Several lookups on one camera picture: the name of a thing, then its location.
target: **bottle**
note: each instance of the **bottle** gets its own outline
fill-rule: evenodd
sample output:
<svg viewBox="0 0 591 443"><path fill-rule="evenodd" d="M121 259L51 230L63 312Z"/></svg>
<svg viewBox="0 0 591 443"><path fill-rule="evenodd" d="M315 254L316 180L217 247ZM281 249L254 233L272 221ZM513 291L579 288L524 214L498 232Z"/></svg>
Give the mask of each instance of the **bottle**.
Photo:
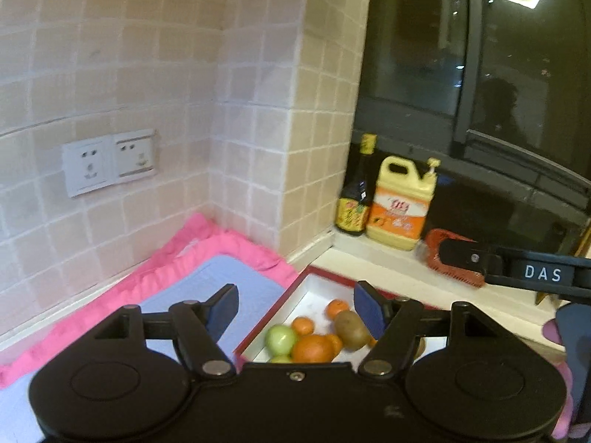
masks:
<svg viewBox="0 0 591 443"><path fill-rule="evenodd" d="M359 236L365 231L371 199L368 194L368 160L375 149L376 135L365 133L361 137L361 156L351 181L341 190L336 210L336 227L350 235Z"/></svg>
<svg viewBox="0 0 591 443"><path fill-rule="evenodd" d="M382 162L367 223L369 238L400 250L415 247L435 193L435 169L441 164L435 158L427 163L429 171L421 178L411 160L388 157ZM403 167L406 173L392 171L390 165Z"/></svg>

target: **electrical outlet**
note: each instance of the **electrical outlet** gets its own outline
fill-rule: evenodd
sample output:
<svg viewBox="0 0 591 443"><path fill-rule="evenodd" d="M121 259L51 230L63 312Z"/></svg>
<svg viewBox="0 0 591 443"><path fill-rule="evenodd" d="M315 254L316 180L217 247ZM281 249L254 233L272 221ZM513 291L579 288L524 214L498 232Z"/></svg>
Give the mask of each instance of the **electrical outlet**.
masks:
<svg viewBox="0 0 591 443"><path fill-rule="evenodd" d="M62 146L68 196L81 195L113 183L110 140L110 136L107 136Z"/></svg>
<svg viewBox="0 0 591 443"><path fill-rule="evenodd" d="M117 182L144 178L156 173L154 131L139 130L113 136Z"/></svg>

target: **green apple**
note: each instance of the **green apple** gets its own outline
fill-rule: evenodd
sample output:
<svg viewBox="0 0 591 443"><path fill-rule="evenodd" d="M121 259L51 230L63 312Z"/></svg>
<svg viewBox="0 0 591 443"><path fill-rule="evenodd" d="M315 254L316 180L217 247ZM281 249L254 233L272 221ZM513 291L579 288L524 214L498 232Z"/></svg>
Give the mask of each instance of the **green apple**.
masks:
<svg viewBox="0 0 591 443"><path fill-rule="evenodd" d="M274 356L269 360L269 363L291 363L291 358L287 355Z"/></svg>
<svg viewBox="0 0 591 443"><path fill-rule="evenodd" d="M297 342L297 334L286 325L274 325L265 335L265 344L273 356L287 356Z"/></svg>

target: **detergent bottle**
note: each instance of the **detergent bottle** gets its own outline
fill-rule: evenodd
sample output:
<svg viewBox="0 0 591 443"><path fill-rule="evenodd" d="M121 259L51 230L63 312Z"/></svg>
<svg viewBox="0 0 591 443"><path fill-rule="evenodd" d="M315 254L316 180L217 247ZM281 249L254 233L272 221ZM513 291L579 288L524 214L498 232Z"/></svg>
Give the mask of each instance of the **detergent bottle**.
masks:
<svg viewBox="0 0 591 443"><path fill-rule="evenodd" d="M368 237L400 250L415 247L435 192L435 169L441 161L429 158L427 163L430 169L420 178L411 160L388 157L382 162L366 229ZM406 172L392 171L390 165Z"/></svg>

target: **tray of fruit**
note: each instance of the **tray of fruit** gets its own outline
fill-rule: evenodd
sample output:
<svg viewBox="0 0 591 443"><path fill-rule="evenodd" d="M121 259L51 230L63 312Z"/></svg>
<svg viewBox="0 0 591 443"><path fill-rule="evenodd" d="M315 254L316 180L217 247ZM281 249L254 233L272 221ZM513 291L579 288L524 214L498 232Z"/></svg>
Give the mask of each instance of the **tray of fruit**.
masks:
<svg viewBox="0 0 591 443"><path fill-rule="evenodd" d="M236 348L236 364L329 363L358 365L375 344L353 304L355 282L308 267ZM393 298L395 295L384 292ZM422 340L417 357L445 346Z"/></svg>

